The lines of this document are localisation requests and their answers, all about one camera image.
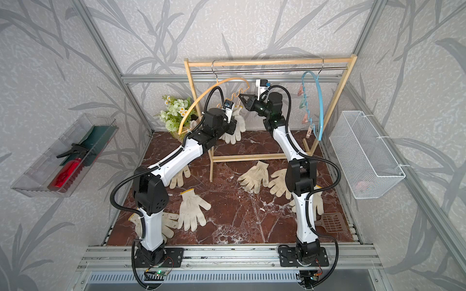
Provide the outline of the orange clip hanger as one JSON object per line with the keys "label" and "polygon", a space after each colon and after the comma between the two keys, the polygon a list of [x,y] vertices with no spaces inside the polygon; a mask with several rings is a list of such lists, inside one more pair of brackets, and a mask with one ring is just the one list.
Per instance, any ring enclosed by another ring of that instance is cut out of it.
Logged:
{"label": "orange clip hanger", "polygon": [[199,108],[199,102],[203,99],[203,98],[206,98],[208,96],[208,94],[214,89],[214,87],[217,87],[217,86],[220,86],[221,84],[224,84],[226,82],[232,82],[232,81],[243,81],[245,82],[245,88],[240,88],[238,90],[238,92],[234,92],[230,98],[227,98],[229,100],[232,100],[232,101],[236,101],[236,103],[234,103],[234,109],[233,109],[233,112],[235,109],[239,108],[239,107],[242,107],[238,101],[239,101],[239,95],[241,93],[245,93],[247,90],[250,89],[250,83],[244,79],[244,78],[239,78],[239,77],[233,77],[233,78],[227,78],[227,79],[224,79],[224,80],[221,80],[219,81],[218,79],[217,82],[211,86],[210,88],[208,88],[205,92],[203,92],[199,97],[197,96],[197,94],[195,93],[195,86],[194,86],[194,81],[193,81],[193,78],[192,78],[192,75],[194,74],[194,72],[191,71],[191,68],[192,67],[207,67],[208,66],[208,63],[193,63],[193,62],[190,62],[188,58],[186,58],[184,60],[184,66],[185,66],[185,69],[186,69],[186,74],[188,76],[188,81],[189,81],[189,84],[190,84],[190,87],[191,87],[191,91],[192,91],[192,97],[194,98],[194,102],[192,103],[192,105],[190,106],[190,108],[188,109],[188,112],[191,112],[195,107],[197,109],[198,112],[200,112],[200,108]]}

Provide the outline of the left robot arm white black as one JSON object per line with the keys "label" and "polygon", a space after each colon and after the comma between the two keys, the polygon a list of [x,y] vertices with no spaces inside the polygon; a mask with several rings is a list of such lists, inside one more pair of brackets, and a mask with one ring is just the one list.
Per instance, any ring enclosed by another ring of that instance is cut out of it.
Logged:
{"label": "left robot arm white black", "polygon": [[[206,109],[199,125],[184,136],[182,145],[160,162],[145,169],[139,167],[134,175],[117,184],[110,194],[110,204],[118,210],[132,212],[141,219],[142,238],[138,242],[141,252],[151,260],[165,250],[162,237],[162,211],[169,202],[166,187],[177,173],[191,161],[201,157],[216,145],[225,133],[234,133],[237,121],[232,117],[234,102],[225,99],[219,86],[213,87],[207,95],[208,106],[214,93],[219,93],[223,102],[221,108]],[[137,208],[132,209],[118,204],[115,195],[129,182],[133,182],[134,199]]]}

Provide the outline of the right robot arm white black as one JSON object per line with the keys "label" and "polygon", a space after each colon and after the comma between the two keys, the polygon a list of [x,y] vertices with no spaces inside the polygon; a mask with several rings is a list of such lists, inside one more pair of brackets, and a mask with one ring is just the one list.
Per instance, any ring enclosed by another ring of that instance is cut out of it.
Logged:
{"label": "right robot arm white black", "polygon": [[297,258],[308,264],[310,260],[320,255],[319,234],[314,227],[312,197],[320,192],[316,189],[317,163],[325,162],[333,166],[340,173],[335,163],[314,156],[307,155],[294,139],[289,129],[291,109],[283,116],[283,95],[279,92],[269,92],[261,95],[241,94],[239,98],[245,109],[256,112],[264,117],[263,123],[266,130],[272,135],[284,152],[288,161],[285,173],[285,185],[291,192],[296,206],[297,215]]}

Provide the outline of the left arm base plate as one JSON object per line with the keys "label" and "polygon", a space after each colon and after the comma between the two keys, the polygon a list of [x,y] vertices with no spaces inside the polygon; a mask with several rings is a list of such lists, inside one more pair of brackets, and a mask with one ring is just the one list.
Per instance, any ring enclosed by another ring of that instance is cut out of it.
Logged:
{"label": "left arm base plate", "polygon": [[137,249],[133,265],[136,268],[161,266],[164,268],[180,268],[183,261],[184,248],[168,247],[149,252]]}

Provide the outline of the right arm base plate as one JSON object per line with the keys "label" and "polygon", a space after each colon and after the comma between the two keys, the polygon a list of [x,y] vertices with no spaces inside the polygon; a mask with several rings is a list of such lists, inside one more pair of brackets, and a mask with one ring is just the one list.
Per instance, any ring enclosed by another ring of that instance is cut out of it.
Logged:
{"label": "right arm base plate", "polygon": [[320,251],[306,252],[297,246],[280,245],[277,248],[281,267],[329,267],[329,259],[324,247]]}

